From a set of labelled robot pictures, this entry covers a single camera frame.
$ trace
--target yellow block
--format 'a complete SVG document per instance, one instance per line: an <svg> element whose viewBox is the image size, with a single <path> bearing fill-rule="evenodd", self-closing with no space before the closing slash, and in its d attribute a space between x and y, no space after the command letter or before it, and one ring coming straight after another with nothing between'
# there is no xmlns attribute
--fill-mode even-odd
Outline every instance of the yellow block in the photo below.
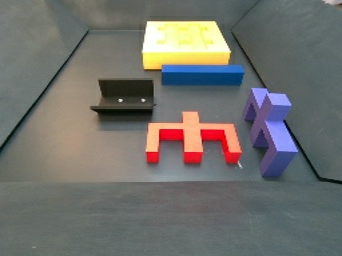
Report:
<svg viewBox="0 0 342 256"><path fill-rule="evenodd" d="M144 69L163 64L224 65L229 48L215 21L148 21L143 44Z"/></svg>

